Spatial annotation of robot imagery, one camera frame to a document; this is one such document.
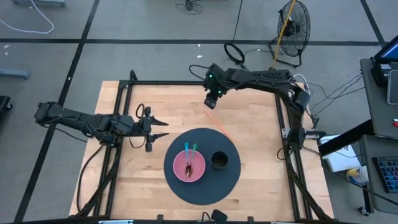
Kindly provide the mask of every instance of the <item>fan guard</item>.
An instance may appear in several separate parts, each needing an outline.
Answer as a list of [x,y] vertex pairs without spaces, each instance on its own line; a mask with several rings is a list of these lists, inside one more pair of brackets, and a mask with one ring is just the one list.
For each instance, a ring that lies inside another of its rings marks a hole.
[[[288,2],[279,11],[278,35],[283,28],[291,5],[292,1]],[[305,7],[302,2],[296,1],[283,33],[280,49],[283,51],[283,53],[291,57],[298,56],[300,52],[304,51],[308,44],[308,40],[310,39],[310,31],[311,22],[307,7]]]

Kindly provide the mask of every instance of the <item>chair wheel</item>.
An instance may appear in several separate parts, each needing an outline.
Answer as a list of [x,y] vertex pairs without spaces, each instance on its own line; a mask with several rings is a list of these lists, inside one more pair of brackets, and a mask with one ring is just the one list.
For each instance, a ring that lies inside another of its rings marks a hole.
[[358,211],[359,211],[362,215],[364,215],[364,216],[366,216],[366,217],[368,217],[368,216],[371,215],[369,212],[366,211],[366,209],[365,209],[364,207],[358,208]]
[[6,110],[10,111],[12,109],[12,107],[13,107],[13,105],[8,103],[7,106],[6,106]]

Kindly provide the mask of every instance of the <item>computer monitor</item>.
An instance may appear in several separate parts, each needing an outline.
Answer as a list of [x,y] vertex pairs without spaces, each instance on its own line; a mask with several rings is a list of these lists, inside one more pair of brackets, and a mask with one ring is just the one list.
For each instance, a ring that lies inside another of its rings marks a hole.
[[398,36],[374,56],[377,63],[398,62]]

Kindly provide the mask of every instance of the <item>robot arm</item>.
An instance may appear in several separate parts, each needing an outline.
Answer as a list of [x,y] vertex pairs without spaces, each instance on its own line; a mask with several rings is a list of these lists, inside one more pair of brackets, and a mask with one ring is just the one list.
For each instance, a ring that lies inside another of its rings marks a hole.
[[206,95],[205,104],[214,109],[217,100],[230,89],[253,88],[278,94],[291,120],[287,143],[292,149],[301,149],[305,140],[305,131],[302,127],[303,114],[310,96],[297,84],[289,81],[292,78],[289,73],[288,70],[248,72],[228,69],[224,71],[216,64],[212,64],[206,72],[203,84],[206,91],[210,90]]
[[146,151],[152,151],[152,143],[168,133],[150,135],[151,125],[168,125],[150,115],[150,107],[142,105],[143,115],[138,122],[128,115],[86,114],[61,107],[56,102],[39,103],[34,118],[41,126],[62,124],[80,130],[87,137],[95,137],[101,145],[117,147],[117,137],[146,138]]

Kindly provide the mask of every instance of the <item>pink bowl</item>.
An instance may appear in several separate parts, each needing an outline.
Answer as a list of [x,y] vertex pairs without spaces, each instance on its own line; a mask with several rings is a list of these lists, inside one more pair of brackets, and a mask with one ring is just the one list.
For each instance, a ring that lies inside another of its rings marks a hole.
[[[189,161],[192,159],[192,149],[188,150]],[[177,156],[175,156],[173,162],[173,170],[174,174],[184,182],[194,182],[197,181],[200,177],[203,176],[206,169],[205,158],[200,154],[200,152],[196,151],[193,157],[193,161],[191,163],[192,174],[190,177],[185,175],[185,168],[187,167],[187,155],[184,151],[181,151]]]

